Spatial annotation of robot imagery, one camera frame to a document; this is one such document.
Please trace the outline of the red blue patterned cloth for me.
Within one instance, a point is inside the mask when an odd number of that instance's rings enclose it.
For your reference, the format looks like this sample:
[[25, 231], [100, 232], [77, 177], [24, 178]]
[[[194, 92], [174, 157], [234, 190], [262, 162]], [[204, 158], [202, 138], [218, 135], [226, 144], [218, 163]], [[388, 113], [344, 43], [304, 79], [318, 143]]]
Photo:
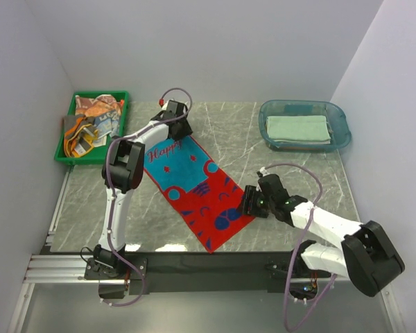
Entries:
[[254, 220], [238, 211], [244, 191], [191, 136], [154, 145], [144, 171], [208, 253]]

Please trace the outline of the green panda towel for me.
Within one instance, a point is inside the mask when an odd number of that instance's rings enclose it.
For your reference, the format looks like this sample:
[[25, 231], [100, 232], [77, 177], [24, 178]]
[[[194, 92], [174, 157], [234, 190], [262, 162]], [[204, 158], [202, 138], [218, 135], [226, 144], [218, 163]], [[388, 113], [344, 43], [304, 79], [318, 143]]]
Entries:
[[331, 139], [327, 118], [323, 115], [269, 116], [266, 131], [272, 140]]

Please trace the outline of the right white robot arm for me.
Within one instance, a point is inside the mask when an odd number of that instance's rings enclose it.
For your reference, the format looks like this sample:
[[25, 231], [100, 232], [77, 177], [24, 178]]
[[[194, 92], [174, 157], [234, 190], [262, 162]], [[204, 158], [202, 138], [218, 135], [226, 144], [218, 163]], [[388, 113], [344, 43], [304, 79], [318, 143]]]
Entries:
[[361, 293], [373, 297], [405, 270], [403, 259], [379, 223], [344, 219], [302, 196], [291, 196], [275, 174], [261, 176], [257, 185], [246, 186], [238, 211], [259, 218], [273, 215], [328, 242], [324, 246], [300, 239], [289, 263], [272, 268], [286, 278], [328, 272], [348, 278]]

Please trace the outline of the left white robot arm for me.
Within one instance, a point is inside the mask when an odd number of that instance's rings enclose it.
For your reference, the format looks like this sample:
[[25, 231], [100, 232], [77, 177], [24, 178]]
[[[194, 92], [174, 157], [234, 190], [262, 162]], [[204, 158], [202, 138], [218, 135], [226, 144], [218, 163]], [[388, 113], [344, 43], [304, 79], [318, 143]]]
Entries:
[[102, 177], [107, 202], [103, 231], [93, 251], [94, 262], [111, 279], [124, 274], [125, 223], [134, 190], [144, 174], [146, 151], [167, 139], [175, 142], [190, 135], [190, 107], [174, 100], [161, 101], [161, 110], [146, 126], [131, 135], [117, 137], [108, 148]]

